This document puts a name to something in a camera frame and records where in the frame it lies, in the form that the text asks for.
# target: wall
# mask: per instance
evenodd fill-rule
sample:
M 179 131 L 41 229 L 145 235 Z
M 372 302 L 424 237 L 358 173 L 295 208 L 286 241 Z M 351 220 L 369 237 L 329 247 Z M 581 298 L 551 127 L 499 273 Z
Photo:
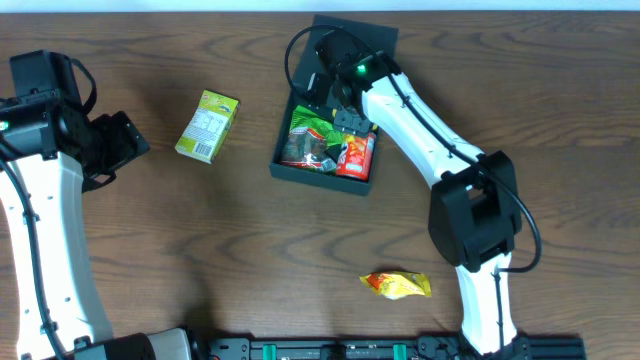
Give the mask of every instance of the wall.
M 0 12 L 640 10 L 639 0 L 0 0 Z

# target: green connector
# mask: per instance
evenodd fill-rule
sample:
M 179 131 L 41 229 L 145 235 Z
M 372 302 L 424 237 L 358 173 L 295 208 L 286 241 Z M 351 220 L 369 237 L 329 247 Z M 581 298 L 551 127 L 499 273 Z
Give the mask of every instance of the green connector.
M 407 360 L 407 345 L 393 345 L 393 360 Z
M 262 360 L 276 360 L 275 345 L 265 345 L 262 347 Z

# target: red snack bag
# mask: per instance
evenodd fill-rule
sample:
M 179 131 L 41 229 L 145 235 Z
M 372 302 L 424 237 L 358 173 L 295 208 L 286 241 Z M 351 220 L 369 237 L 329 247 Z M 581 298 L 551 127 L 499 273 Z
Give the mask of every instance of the red snack bag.
M 366 138 L 345 135 L 338 158 L 336 175 L 367 181 L 375 142 L 376 134 L 374 133 L 369 133 Z

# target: snack bag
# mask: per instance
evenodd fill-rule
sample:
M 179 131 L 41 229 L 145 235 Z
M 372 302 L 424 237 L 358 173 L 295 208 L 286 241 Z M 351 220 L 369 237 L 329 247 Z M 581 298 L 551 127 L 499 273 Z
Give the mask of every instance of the snack bag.
M 431 297 L 431 284 L 425 274 L 391 271 L 361 276 L 360 281 L 376 295 L 383 295 L 391 300 L 407 295 Z
M 294 166 L 318 172 L 335 170 L 336 163 L 324 151 L 327 142 L 315 130 L 300 126 L 289 132 L 289 139 L 282 151 L 282 165 Z
M 342 142 L 342 133 L 313 111 L 298 106 L 293 111 L 289 138 L 282 150 L 282 165 L 309 169 L 322 173 L 332 172 L 336 163 L 325 151 Z
M 366 138 L 344 135 L 336 175 L 367 181 L 375 142 L 374 133 L 369 133 Z

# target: green snack bag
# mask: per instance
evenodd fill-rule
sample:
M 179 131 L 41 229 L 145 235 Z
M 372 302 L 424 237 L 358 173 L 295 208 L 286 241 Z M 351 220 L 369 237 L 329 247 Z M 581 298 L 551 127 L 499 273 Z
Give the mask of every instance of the green snack bag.
M 289 138 L 282 150 L 281 164 L 322 173 L 334 172 L 336 163 L 325 151 L 342 143 L 342 133 L 318 114 L 298 106 L 293 111 Z
M 289 132 L 297 127 L 307 126 L 320 134 L 327 142 L 327 147 L 342 144 L 342 133 L 333 129 L 333 124 L 321 118 L 318 114 L 298 105 L 293 111 Z

